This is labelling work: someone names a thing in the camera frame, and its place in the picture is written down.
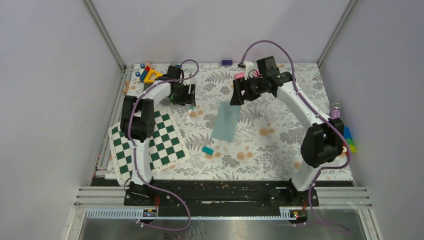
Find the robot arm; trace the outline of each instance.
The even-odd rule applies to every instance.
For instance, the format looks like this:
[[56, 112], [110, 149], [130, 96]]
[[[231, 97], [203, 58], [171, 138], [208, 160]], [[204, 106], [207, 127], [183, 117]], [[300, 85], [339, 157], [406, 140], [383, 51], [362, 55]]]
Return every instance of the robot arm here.
[[[293, 87], [292, 75], [289, 72], [280, 73], [274, 57], [270, 56], [257, 61], [260, 73], [257, 77], [249, 74], [254, 69], [252, 62], [244, 62], [243, 66], [246, 67], [245, 77], [233, 80], [234, 92], [230, 105], [242, 105], [245, 100], [253, 101], [262, 93], [271, 93], [287, 105], [306, 130], [300, 148], [303, 162], [291, 179], [294, 191], [306, 191], [318, 171], [342, 154], [342, 140], [306, 106]], [[306, 97], [306, 100], [343, 134], [344, 125], [339, 118], [330, 119], [327, 114], [318, 110], [310, 99]]]
[[[146, 90], [145, 96], [138, 102], [135, 109], [136, 114], [132, 119], [131, 137], [136, 145], [136, 164], [142, 178], [148, 183], [152, 180], [149, 143], [155, 130], [155, 107], [166, 97], [170, 97], [170, 101], [174, 104], [196, 106], [196, 86], [194, 84], [185, 85], [182, 82], [164, 82], [166, 80], [180, 79], [180, 76], [183, 75], [182, 73], [183, 71], [180, 68], [169, 66], [167, 73], [156, 79], [154, 84], [157, 86]], [[136, 100], [136, 96], [126, 96], [123, 100], [120, 129], [124, 132], [126, 138], [129, 138], [128, 126]], [[131, 181], [136, 185], [143, 185], [143, 182], [136, 174], [132, 174]]]

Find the green and white checkered board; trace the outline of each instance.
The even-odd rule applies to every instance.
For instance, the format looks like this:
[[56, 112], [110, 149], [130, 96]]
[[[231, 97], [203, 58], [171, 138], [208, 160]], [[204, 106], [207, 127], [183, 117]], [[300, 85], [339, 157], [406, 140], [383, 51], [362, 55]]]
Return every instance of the green and white checkered board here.
[[[150, 169], [159, 172], [189, 158], [189, 151], [169, 108], [154, 112], [154, 132], [149, 143]], [[133, 151], [128, 139], [120, 129], [120, 122], [109, 128], [109, 145], [116, 171], [116, 180], [121, 186], [133, 174]]]

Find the pink block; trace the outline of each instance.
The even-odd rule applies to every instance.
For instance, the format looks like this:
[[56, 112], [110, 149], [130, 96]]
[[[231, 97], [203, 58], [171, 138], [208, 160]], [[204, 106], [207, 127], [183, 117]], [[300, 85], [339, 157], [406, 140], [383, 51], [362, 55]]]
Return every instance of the pink block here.
[[[258, 74], [257, 74], [256, 71], [253, 72], [253, 76], [255, 76], [255, 77], [258, 76]], [[245, 73], [244, 72], [239, 72], [239, 73], [236, 73], [234, 75], [234, 79], [239, 79], [239, 78], [244, 78], [244, 77], [245, 77]]]

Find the teal plastic sheet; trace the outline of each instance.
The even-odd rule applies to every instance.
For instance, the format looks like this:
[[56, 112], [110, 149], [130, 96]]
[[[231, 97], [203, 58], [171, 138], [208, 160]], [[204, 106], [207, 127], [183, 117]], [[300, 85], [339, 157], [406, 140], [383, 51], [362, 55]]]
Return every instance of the teal plastic sheet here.
[[231, 106], [227, 102], [219, 104], [211, 138], [232, 142], [236, 135], [237, 122], [242, 106]]

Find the gray wall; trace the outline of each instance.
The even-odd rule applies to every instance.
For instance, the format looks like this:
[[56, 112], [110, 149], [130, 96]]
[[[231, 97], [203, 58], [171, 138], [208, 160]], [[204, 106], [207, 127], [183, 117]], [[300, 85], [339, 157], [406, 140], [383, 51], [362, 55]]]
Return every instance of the gray wall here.
[[424, 235], [423, 9], [422, 0], [359, 0], [321, 68], [384, 239]]
[[[282, 45], [296, 62], [316, 63], [349, 0], [93, 0], [127, 64], [195, 59], [239, 62], [258, 40]], [[275, 55], [255, 47], [248, 60]]]
[[82, 0], [8, 0], [0, 11], [0, 239], [57, 240], [120, 70]]

